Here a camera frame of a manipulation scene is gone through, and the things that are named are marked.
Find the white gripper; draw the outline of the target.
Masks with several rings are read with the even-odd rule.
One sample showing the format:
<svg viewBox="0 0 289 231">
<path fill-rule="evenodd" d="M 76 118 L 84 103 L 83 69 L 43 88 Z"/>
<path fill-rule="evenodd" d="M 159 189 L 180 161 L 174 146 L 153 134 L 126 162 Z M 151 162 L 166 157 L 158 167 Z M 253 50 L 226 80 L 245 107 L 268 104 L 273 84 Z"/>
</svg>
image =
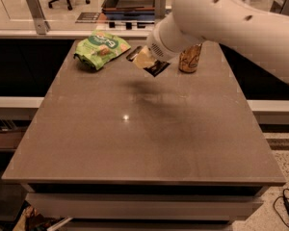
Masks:
<svg viewBox="0 0 289 231">
<path fill-rule="evenodd" d="M 146 39 L 146 45 L 136 50 L 132 63 L 137 68 L 152 67 L 156 59 L 168 62 L 190 46 L 199 44 L 199 39 L 183 33 L 172 16 L 158 22 Z"/>
</svg>

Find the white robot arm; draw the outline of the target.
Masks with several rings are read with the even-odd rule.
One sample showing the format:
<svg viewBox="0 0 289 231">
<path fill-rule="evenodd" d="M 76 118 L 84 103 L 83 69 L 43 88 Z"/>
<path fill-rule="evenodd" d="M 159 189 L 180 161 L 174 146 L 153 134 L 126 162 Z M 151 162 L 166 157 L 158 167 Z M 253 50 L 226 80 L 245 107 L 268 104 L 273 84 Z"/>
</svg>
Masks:
<svg viewBox="0 0 289 231">
<path fill-rule="evenodd" d="M 289 16 L 255 9 L 247 0 L 172 0 L 171 13 L 155 25 L 133 63 L 147 68 L 168 62 L 207 40 L 289 85 Z"/>
</svg>

